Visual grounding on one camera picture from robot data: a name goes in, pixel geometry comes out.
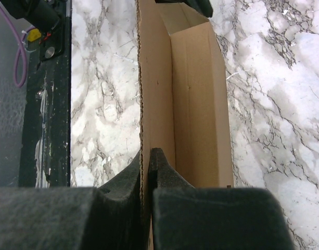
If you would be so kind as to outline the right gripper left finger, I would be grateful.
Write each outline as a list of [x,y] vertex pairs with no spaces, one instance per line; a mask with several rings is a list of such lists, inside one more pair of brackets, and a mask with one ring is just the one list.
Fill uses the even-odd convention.
[[139,156],[101,187],[0,188],[0,249],[145,249]]

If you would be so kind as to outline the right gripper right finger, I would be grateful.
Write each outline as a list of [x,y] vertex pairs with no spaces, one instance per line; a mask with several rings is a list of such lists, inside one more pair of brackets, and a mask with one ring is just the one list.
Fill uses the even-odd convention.
[[195,188],[150,152],[155,249],[293,249],[277,199],[260,188]]

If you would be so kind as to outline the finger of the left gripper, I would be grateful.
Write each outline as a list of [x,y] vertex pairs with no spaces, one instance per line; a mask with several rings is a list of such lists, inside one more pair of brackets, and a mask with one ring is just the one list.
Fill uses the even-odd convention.
[[156,3],[185,3],[207,18],[213,16],[213,8],[209,0],[155,0]]

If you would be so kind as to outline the cardboard box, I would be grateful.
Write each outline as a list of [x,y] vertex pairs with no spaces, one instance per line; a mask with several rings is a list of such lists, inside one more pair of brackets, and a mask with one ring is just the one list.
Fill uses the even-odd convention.
[[225,65],[208,18],[184,3],[137,1],[140,198],[150,233],[150,151],[197,188],[234,185]]

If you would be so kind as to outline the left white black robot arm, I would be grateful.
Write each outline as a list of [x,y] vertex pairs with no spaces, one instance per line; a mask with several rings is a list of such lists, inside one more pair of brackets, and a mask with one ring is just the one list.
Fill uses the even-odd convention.
[[[207,0],[183,1],[203,16],[210,18],[213,8]],[[46,1],[1,1],[1,4],[15,19],[25,19],[41,31],[48,32],[55,28],[60,18]]]

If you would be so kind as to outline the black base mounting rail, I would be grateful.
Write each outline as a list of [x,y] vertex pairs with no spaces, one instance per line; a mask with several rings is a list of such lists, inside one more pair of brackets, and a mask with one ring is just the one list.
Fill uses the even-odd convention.
[[47,1],[59,16],[29,44],[19,187],[70,186],[71,1]]

